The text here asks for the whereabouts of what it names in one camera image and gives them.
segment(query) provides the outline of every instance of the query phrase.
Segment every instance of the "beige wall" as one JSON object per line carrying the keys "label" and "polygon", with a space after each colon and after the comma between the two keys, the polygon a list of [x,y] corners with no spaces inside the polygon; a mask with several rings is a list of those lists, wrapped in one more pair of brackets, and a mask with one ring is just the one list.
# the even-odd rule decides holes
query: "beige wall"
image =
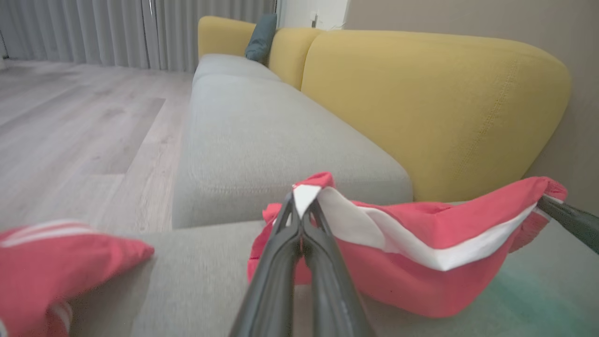
{"label": "beige wall", "polygon": [[346,29],[389,29],[518,40],[570,70],[570,105],[528,176],[549,176],[568,202],[599,215],[599,1],[352,0]]}

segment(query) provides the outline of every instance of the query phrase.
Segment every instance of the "sofa seat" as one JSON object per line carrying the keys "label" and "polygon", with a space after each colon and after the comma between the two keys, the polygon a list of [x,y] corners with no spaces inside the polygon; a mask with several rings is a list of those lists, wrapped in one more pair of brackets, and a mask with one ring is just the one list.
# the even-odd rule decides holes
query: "sofa seat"
{"label": "sofa seat", "polygon": [[[244,70],[206,70],[233,60]],[[412,201],[410,179],[391,156],[300,91],[267,78],[265,72],[276,76],[267,68],[246,61],[201,59],[175,184],[174,228],[259,220],[293,183],[322,171],[333,174],[349,199]]]}
{"label": "sofa seat", "polygon": [[[250,248],[263,225],[140,236],[155,256],[72,301],[71,336],[228,336],[247,288]],[[487,289],[454,317],[426,318],[363,299],[379,337],[598,336],[597,279],[599,258],[552,221],[510,254]],[[293,336],[309,337],[309,286],[296,287],[294,304]]]}

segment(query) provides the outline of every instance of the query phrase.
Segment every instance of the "red cloth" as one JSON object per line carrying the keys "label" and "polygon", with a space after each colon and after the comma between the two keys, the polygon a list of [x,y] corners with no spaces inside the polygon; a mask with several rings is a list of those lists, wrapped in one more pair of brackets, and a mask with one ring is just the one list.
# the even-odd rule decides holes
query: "red cloth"
{"label": "red cloth", "polygon": [[0,234],[0,336],[67,337],[67,300],[150,258],[139,240],[55,221]]}
{"label": "red cloth", "polygon": [[[429,317],[455,315],[470,304],[506,255],[530,243],[549,222],[536,208],[539,199],[564,200],[566,194],[549,178],[531,177],[457,206],[376,206],[345,199],[330,173],[294,185],[297,208],[318,199],[359,291]],[[267,225],[252,246],[250,281],[280,207],[270,204],[263,211]],[[302,258],[295,283],[310,281]]]}

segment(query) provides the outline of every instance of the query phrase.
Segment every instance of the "wooden floor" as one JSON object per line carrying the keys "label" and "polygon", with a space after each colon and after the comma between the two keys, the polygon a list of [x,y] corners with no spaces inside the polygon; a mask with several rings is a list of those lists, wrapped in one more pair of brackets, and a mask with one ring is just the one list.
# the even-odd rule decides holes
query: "wooden floor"
{"label": "wooden floor", "polygon": [[9,62],[0,73],[0,230],[82,219],[171,230],[187,73]]}

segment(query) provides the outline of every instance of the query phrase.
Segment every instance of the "pillow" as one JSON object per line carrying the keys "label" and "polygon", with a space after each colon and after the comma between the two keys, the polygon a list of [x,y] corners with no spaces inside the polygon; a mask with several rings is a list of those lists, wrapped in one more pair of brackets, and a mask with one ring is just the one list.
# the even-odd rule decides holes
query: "pillow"
{"label": "pillow", "polygon": [[266,14],[254,28],[250,44],[246,48],[246,58],[256,62],[263,62],[270,52],[273,44],[274,33],[277,30],[277,15]]}
{"label": "pillow", "polygon": [[67,300],[136,264],[154,248],[77,221],[0,233],[0,336],[68,337]]}

